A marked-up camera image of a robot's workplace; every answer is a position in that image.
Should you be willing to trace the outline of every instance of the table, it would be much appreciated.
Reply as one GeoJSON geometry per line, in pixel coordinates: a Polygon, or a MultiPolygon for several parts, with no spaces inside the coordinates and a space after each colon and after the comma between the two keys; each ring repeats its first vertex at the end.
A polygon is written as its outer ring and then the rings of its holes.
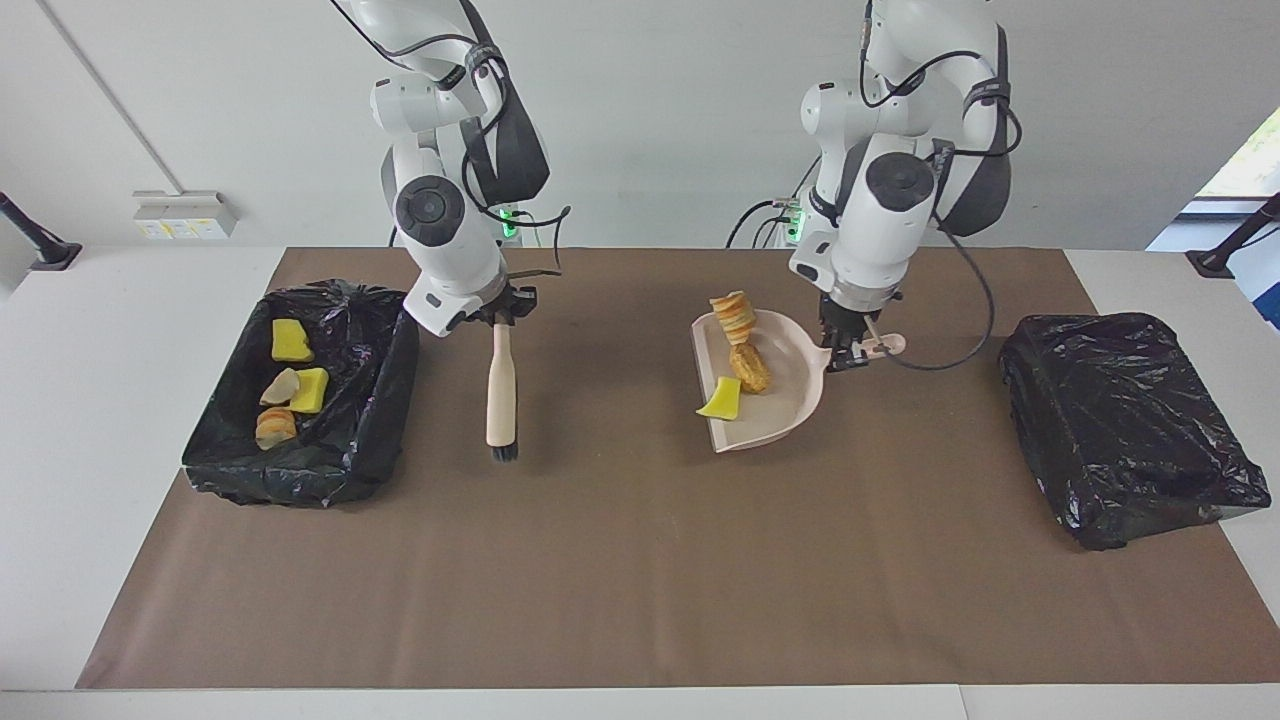
{"type": "MultiPolygon", "coordinates": [[[[279,256],[279,249],[91,249],[73,272],[29,278],[0,309],[0,406],[6,409],[0,418],[0,457],[5,459],[9,480],[5,502],[0,503],[0,553],[5,557],[0,687],[64,691],[74,683],[221,370],[227,348],[279,256]],[[173,347],[164,342],[168,333],[188,324],[202,328],[198,343],[173,347]],[[96,350],[92,363],[83,360],[86,348],[96,350]],[[132,361],[141,352],[150,352],[155,360],[132,361]],[[109,409],[116,409],[122,421],[90,421],[109,416],[109,409]],[[67,447],[54,447],[51,428],[74,439],[67,447]],[[131,452],[114,454],[118,465],[109,477],[132,484],[84,488],[58,482],[95,468],[99,457],[119,447],[129,447],[131,452]]],[[[1234,286],[1199,281],[1176,255],[1070,252],[1069,258],[1100,311],[1144,310],[1180,331],[1184,347],[1251,457],[1280,477],[1280,448],[1267,437],[1276,393],[1266,383],[1280,369],[1280,336],[1234,286]]],[[[1268,557],[1267,550],[1280,539],[1280,520],[1260,512],[1231,520],[1225,529],[1275,615],[1280,607],[1280,562],[1268,557]]],[[[876,707],[892,707],[893,716],[964,717],[968,710],[969,717],[1019,717],[1034,707],[1042,716],[1068,717],[1074,715],[1073,707],[1088,702],[1101,717],[1107,716],[1103,714],[1108,706],[1116,717],[1135,707],[1158,710],[1164,717],[1196,716],[1197,707],[1263,717],[1280,701],[1280,687],[859,687],[558,691],[534,696],[520,697],[511,707],[529,707],[532,715],[586,716],[600,708],[591,705],[595,702],[617,702],[617,707],[659,702],[664,714],[687,712],[690,717],[746,716],[744,712],[759,707],[844,717],[877,716],[876,707]],[[536,701],[529,700],[534,696],[536,701]]],[[[250,716],[269,716],[270,707],[279,707],[273,703],[283,702],[334,716],[357,707],[426,716],[433,710],[453,715],[462,708],[499,714],[499,706],[516,696],[419,691],[54,692],[0,696],[0,715],[9,715],[6,708],[12,708],[17,716],[101,716],[123,712],[111,708],[124,707],[134,716],[160,716],[166,707],[174,707],[165,705],[166,698],[184,708],[206,707],[210,715],[218,708],[234,708],[250,716]]]]}

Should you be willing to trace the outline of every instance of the white wall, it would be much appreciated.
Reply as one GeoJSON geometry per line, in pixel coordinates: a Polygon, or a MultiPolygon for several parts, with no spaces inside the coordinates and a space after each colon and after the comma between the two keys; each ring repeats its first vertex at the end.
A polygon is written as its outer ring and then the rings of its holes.
{"type": "MultiPolygon", "coordinates": [[[[374,245],[389,222],[367,115],[390,68],[321,0],[51,0],[233,243],[374,245]]],[[[717,245],[815,154],[812,83],[849,74],[861,3],[477,0],[552,151],[532,205],[568,245],[717,245]]],[[[1027,141],[986,245],[1144,247],[1275,109],[1275,0],[996,0],[1027,141]]],[[[159,173],[33,0],[0,23],[0,184],[64,237],[143,242],[159,173]]]]}
{"type": "Polygon", "coordinates": [[[27,277],[27,268],[36,260],[36,251],[13,225],[0,218],[0,305],[13,295],[27,277]]]}

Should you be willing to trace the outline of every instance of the dustpan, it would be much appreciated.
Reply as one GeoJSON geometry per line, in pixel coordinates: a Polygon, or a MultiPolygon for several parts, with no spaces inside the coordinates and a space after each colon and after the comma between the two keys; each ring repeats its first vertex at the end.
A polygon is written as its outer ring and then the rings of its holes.
{"type": "MultiPolygon", "coordinates": [[[[730,345],[714,313],[694,320],[692,336],[703,401],[708,401],[716,392],[717,378],[733,377],[730,345]]],[[[895,355],[906,346],[901,336],[883,340],[895,355]]],[[[708,418],[716,452],[749,450],[782,439],[808,420],[822,400],[831,350],[814,345],[799,323],[781,313],[756,310],[751,345],[760,351],[773,382],[762,395],[742,393],[736,420],[708,418]]]]}

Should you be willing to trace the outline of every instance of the wooden brush handle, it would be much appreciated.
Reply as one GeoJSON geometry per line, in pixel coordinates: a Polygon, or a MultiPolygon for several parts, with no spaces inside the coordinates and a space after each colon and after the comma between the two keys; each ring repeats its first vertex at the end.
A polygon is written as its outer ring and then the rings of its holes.
{"type": "Polygon", "coordinates": [[[511,325],[500,322],[493,325],[485,441],[489,447],[516,443],[516,361],[511,357],[511,325]]]}

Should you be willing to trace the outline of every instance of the black trash bag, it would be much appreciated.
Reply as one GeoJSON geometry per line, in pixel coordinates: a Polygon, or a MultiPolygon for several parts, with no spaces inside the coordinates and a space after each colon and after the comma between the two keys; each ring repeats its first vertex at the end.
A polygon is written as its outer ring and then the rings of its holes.
{"type": "Polygon", "coordinates": [[[1033,315],[1000,351],[1027,465],[1088,550],[1268,507],[1178,336],[1151,315],[1033,315]]]}
{"type": "Polygon", "coordinates": [[[248,318],[182,455],[191,486],[238,505],[329,507],[385,483],[401,452],[417,369],[417,324],[404,293],[325,281],[268,293],[248,318]],[[302,323],[315,360],[271,360],[271,320],[302,323]],[[298,437],[261,451],[259,397],[285,368],[329,372],[316,415],[298,437]]]}

